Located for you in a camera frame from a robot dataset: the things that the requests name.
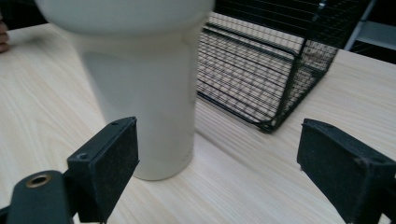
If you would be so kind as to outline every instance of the metal grid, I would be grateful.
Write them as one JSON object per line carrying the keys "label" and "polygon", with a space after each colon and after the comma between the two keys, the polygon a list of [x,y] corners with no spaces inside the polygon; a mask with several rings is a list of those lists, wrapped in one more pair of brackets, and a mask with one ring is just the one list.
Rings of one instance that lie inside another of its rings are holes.
{"label": "metal grid", "polygon": [[364,2],[218,0],[201,34],[198,96],[275,130],[326,74]]}

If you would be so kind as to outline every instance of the black wire basket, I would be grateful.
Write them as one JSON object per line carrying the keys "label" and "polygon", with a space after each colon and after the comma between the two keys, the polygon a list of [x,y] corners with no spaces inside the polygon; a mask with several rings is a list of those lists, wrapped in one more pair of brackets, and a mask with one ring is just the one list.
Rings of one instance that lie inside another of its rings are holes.
{"label": "black wire basket", "polygon": [[200,38],[198,96],[270,133],[329,70],[365,0],[218,0]]}

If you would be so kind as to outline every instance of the wood grain surface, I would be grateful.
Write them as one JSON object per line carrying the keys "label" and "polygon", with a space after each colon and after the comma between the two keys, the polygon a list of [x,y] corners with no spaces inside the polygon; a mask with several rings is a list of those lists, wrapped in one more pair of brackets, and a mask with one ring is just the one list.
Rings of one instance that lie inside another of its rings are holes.
{"label": "wood grain surface", "polygon": [[[0,54],[0,207],[27,175],[64,172],[105,126],[63,32],[46,24],[9,35],[11,50]],[[304,118],[396,160],[396,66],[341,50],[273,134],[198,101],[191,164],[164,181],[133,177],[108,223],[344,223],[296,162]]]}

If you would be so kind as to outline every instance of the white container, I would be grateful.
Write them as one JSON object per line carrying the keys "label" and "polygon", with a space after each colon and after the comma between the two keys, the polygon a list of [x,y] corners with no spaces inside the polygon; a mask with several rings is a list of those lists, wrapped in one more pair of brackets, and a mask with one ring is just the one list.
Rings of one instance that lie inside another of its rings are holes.
{"label": "white container", "polygon": [[136,116],[134,176],[159,180],[192,157],[201,28],[213,0],[36,0],[68,31],[107,122]]}

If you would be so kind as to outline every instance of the finger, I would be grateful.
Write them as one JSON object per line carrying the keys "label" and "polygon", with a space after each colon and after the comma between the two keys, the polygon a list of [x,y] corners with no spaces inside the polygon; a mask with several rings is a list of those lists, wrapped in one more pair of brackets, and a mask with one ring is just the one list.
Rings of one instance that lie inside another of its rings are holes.
{"label": "finger", "polygon": [[0,21],[0,34],[4,34],[6,31],[8,31],[6,24]]}
{"label": "finger", "polygon": [[8,44],[0,44],[0,53],[6,52],[7,50],[9,50]]}
{"label": "finger", "polygon": [[6,43],[9,40],[8,34],[0,34],[0,43]]}

